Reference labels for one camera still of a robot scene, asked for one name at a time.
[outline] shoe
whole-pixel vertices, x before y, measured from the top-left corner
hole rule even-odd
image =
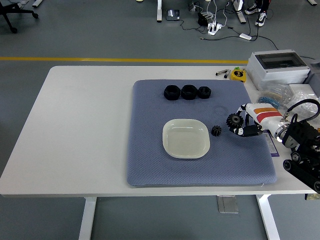
[[[265,11],[260,12],[259,17],[255,21],[254,25],[258,25],[259,27],[262,27],[265,24],[266,18],[267,18],[267,13]]]
[[[246,10],[244,10],[245,14],[247,14],[247,15],[258,13],[260,11],[261,11],[261,8],[259,8],[257,6],[257,4],[253,4],[251,7],[247,8]]]

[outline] gray floor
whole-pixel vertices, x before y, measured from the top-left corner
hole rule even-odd
[[[163,9],[179,9],[183,27],[197,28],[197,14],[188,12],[187,2],[163,0]],[[226,2],[217,0],[218,9]],[[32,9],[32,3],[24,9]],[[207,6],[204,0],[200,4]],[[237,34],[224,27],[209,36],[183,30],[181,21],[157,23],[156,8],[156,0],[44,0],[35,10],[39,19],[9,14],[17,34],[0,17],[0,57],[243,61],[252,52],[275,50],[275,44],[278,49],[320,59],[320,6],[311,6],[307,0],[272,1],[269,19],[258,31],[262,37],[251,42],[235,37],[200,40]],[[209,11],[215,11],[213,2]],[[235,14],[226,15],[227,25],[238,33],[257,35],[256,15],[248,17],[250,27],[240,24]],[[217,19],[224,23],[222,11]],[[0,174],[51,67],[171,64],[199,63],[0,60]],[[92,239],[267,239],[255,197],[237,200],[239,214],[220,215],[213,196],[99,198]],[[305,201],[300,194],[272,195],[269,201],[282,240],[319,238],[319,201]],[[0,239],[78,239],[84,204],[83,198],[0,197]]]

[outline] tape measure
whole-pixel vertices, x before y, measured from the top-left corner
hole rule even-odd
[[[246,82],[246,70],[240,70],[239,67],[236,67],[230,75],[231,80],[241,81],[243,83]]]

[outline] table leg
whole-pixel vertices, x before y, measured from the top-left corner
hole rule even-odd
[[[314,0],[308,0],[308,2],[309,2],[312,6],[317,5],[316,1],[314,1]]]
[[[90,240],[96,210],[96,197],[85,197],[79,240]]]
[[[158,7],[156,10],[156,21],[158,23],[162,22],[162,0],[158,0]]]
[[[244,4],[243,0],[239,0],[239,1],[233,1],[233,6],[235,9],[236,14],[238,15],[239,21],[241,24],[245,24],[247,21],[245,19],[245,16],[242,12],[242,6]]]
[[[268,201],[270,194],[256,195],[259,204],[264,228],[269,240],[280,240],[274,216]]]

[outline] blue-gray mat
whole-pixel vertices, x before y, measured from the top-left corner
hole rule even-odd
[[[168,85],[192,84],[212,90],[209,99],[169,101]],[[140,80],[133,86],[127,151],[127,182],[131,186],[257,185],[277,180],[264,135],[240,137],[229,131],[229,114],[250,98],[239,81]],[[198,159],[179,159],[164,149],[164,125],[172,119],[196,119],[209,131],[210,149]],[[213,126],[222,128],[211,135]]]

